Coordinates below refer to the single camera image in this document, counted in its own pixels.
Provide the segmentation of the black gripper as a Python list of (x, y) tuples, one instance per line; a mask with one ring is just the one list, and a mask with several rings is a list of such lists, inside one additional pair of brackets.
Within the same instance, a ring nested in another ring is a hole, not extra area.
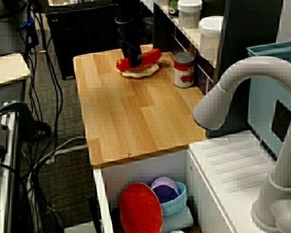
[(137, 67), (142, 63), (141, 41), (138, 24), (136, 22), (118, 22), (119, 38), (124, 58), (128, 58), (130, 67)]

